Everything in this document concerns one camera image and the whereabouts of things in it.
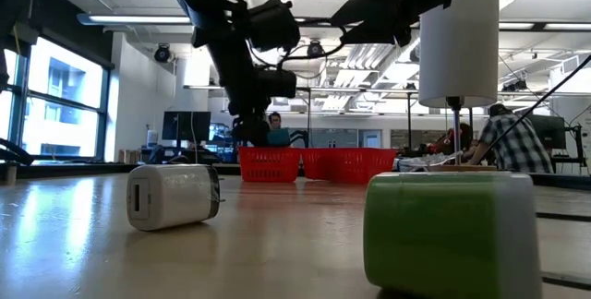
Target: wooden table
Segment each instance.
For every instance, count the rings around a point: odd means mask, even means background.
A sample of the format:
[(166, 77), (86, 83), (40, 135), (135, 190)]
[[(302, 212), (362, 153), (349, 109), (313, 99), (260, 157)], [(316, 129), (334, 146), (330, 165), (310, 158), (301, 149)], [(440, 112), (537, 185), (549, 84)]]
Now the wooden table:
[[(158, 233), (131, 228), (126, 174), (0, 186), (0, 297), (376, 298), (363, 270), (365, 187), (221, 181), (219, 215)], [(548, 212), (591, 195), (539, 188)], [(540, 220), (542, 268), (591, 279), (591, 228)], [(544, 285), (545, 298), (589, 292)]]

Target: security camera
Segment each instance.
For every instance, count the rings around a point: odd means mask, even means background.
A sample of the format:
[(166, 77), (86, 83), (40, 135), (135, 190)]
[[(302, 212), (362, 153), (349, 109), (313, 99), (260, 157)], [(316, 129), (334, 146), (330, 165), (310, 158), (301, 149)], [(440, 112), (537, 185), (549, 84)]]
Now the security camera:
[(154, 60), (163, 64), (175, 60), (175, 54), (170, 51), (170, 44), (158, 44), (158, 50), (154, 53)]
[(308, 45), (308, 56), (313, 57), (321, 54), (324, 54), (324, 49), (322, 48), (322, 45), (320, 45), (320, 41), (310, 41), (310, 45)]

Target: camera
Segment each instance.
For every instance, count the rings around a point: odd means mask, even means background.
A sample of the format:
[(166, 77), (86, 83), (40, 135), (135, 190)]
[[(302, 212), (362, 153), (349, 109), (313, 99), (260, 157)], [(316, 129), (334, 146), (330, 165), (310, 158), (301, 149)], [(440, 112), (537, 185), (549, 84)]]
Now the camera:
[(175, 60), (175, 54), (170, 51), (170, 44), (158, 44), (158, 50), (154, 53), (154, 60), (162, 64)]

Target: black tape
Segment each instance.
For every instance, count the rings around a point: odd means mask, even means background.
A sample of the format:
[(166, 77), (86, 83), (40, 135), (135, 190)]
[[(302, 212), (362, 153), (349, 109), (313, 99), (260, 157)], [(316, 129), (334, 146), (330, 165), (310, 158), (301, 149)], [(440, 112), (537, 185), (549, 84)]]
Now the black tape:
[(210, 175), (210, 187), (211, 187), (211, 207), (210, 214), (207, 219), (212, 219), (218, 214), (220, 209), (220, 178), (218, 172), (215, 171), (213, 166), (207, 166), (207, 172)]

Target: green container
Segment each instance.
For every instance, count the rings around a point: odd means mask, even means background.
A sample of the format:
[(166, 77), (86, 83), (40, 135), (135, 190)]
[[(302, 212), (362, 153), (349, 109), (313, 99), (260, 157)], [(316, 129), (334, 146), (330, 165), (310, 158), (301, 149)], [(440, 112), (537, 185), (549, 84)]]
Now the green container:
[(385, 173), (368, 186), (368, 280), (428, 298), (541, 297), (533, 184), (520, 173)]

